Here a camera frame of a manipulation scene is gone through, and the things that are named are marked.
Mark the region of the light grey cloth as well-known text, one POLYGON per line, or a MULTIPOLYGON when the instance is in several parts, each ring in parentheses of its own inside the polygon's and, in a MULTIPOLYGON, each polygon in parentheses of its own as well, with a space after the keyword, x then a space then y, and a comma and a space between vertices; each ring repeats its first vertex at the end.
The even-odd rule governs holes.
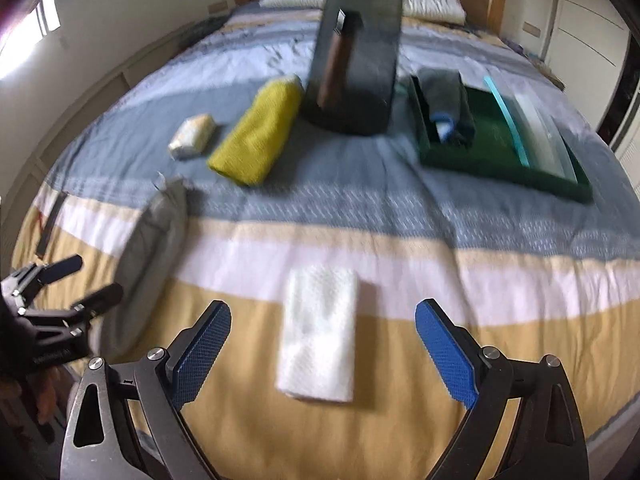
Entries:
POLYGON ((118 260, 114 281, 122 301, 102 316, 98 350, 115 361, 134 348, 151 322, 165 282, 186 239, 188 191, 183 178, 156 189, 142 210, 118 260))

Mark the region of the white knitted cloth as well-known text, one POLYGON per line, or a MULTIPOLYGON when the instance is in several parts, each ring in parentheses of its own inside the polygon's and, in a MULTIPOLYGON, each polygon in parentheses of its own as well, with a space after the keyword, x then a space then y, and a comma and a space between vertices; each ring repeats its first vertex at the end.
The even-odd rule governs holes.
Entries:
POLYGON ((287 396, 332 403, 354 397, 355 271, 307 266, 284 290, 276 387, 287 396))

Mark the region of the clear zip bag teal seal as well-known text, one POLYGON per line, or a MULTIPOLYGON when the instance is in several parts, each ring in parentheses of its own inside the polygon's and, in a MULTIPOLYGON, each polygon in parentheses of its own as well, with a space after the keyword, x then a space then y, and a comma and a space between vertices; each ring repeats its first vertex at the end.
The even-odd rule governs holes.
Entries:
POLYGON ((514 93, 488 75, 484 83, 506 120, 521 165, 576 183, 570 155, 551 118, 538 110, 527 93, 514 93))

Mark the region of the dark grey fluffy towel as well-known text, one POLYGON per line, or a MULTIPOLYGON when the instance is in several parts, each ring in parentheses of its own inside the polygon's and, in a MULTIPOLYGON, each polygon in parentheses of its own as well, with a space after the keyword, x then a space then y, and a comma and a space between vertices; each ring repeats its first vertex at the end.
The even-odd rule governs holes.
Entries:
POLYGON ((470 148, 476 128, 460 73, 424 68, 418 73, 418 83, 427 107, 428 132, 440 144, 470 148))

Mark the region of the striped bed quilt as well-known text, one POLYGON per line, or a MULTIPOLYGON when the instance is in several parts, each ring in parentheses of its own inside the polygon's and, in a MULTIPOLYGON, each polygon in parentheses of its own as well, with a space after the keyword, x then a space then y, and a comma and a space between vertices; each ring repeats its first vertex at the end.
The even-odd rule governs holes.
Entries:
POLYGON ((623 167, 567 98, 506 48, 427 25, 401 37, 399 69, 457 70, 528 90, 589 180, 580 204, 521 185, 424 167, 404 98, 382 136, 298 124, 265 183, 241 188, 204 159, 173 160, 186 118, 230 130, 262 84, 308 72, 318 22, 297 13, 236 18, 143 79, 66 148, 29 207, 12 255, 34 260, 44 219, 65 202, 48 260, 82 270, 45 308, 106 283, 161 180, 188 185, 186 239, 151 321, 130 350, 168 344, 215 299, 230 336, 186 420, 230 479, 422 479, 462 416, 413 326, 435 299, 482 344, 561 360, 585 430, 592 478, 639 428, 639 201, 623 167), (284 288, 306 266, 355 271, 355 395, 329 404, 276 387, 284 288))

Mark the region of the small cream cloth roll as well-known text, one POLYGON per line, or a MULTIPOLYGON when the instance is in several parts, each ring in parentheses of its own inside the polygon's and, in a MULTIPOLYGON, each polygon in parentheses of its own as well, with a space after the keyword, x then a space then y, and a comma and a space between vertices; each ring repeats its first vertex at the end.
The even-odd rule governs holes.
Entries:
POLYGON ((199 114, 186 118, 168 144, 168 153, 173 159, 187 159, 200 156, 217 125, 209 114, 199 114))

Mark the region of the yellow towel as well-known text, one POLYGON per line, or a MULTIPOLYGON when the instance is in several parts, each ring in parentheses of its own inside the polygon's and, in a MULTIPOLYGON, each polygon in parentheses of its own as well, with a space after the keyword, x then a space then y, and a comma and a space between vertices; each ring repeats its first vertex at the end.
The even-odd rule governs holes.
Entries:
POLYGON ((302 104, 299 76, 270 79, 252 104, 207 159, 207 166, 238 185, 265 181, 280 157, 302 104))

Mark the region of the green tray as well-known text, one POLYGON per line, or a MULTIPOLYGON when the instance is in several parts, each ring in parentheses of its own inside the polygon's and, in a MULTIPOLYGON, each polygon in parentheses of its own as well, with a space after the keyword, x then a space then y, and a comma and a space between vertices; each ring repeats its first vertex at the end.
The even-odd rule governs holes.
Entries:
POLYGON ((418 76, 414 75, 409 79, 406 96, 411 106, 416 147, 422 165, 523 185, 577 203, 592 202, 593 192, 589 179, 561 133, 575 170, 576 183, 522 166, 506 120, 486 84, 483 89, 465 89, 468 92, 476 135, 470 148, 457 148, 438 143, 434 133, 428 132, 427 107, 420 95, 418 76))

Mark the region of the dark transparent plastic bag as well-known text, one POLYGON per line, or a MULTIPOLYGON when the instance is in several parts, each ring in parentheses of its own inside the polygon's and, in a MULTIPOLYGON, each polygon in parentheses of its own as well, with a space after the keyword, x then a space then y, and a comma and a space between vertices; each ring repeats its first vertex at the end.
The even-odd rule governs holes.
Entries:
POLYGON ((334 132, 373 136, 390 121, 396 82, 402 0, 326 0, 302 104, 308 122, 334 132), (318 90, 339 10, 361 15, 340 105, 320 110, 318 90))

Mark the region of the wooden nightstand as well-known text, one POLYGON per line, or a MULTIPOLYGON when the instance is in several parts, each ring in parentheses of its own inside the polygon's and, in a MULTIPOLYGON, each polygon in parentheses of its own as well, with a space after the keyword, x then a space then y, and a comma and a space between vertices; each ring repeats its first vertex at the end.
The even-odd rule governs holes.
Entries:
POLYGON ((532 64, 536 70, 538 70, 544 78, 547 78, 548 81, 550 81, 556 88, 561 92, 565 90, 564 82, 552 72, 552 69, 543 60, 529 53, 527 53, 525 57, 528 59, 528 62, 532 64))

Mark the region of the white wardrobe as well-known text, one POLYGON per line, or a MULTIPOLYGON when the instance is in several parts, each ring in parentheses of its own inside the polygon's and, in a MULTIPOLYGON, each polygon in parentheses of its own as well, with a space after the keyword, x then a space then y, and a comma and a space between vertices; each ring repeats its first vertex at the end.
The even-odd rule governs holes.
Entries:
POLYGON ((639 44, 610 0, 556 0, 546 61, 631 174, 639 161, 639 44))

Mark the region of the brown bottle in bag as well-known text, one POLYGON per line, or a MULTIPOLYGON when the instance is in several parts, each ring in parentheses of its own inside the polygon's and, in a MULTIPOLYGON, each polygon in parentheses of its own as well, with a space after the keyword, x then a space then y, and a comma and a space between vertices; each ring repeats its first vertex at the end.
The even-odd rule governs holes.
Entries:
POLYGON ((317 96, 318 107, 324 112, 336 110, 341 103, 352 49, 361 24, 359 12, 338 11, 317 96))

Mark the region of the wall socket left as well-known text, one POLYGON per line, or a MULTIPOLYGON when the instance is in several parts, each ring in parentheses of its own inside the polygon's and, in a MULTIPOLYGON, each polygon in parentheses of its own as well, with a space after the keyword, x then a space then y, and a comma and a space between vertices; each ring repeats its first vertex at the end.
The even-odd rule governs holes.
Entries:
POLYGON ((207 11, 209 14, 221 13, 221 12, 227 11, 228 9, 229 9, 228 2, 226 0, 220 0, 214 3, 211 3, 207 7, 207 11))

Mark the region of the wall switch plate right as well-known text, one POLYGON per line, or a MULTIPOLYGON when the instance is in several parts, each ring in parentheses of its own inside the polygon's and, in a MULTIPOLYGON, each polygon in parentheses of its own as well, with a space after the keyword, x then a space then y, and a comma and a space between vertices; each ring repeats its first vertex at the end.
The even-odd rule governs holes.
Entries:
POLYGON ((541 36, 541 30, 537 26, 530 24, 529 22, 524 22, 522 29, 524 30, 524 32, 527 32, 529 35, 532 35, 536 38, 539 38, 541 36))

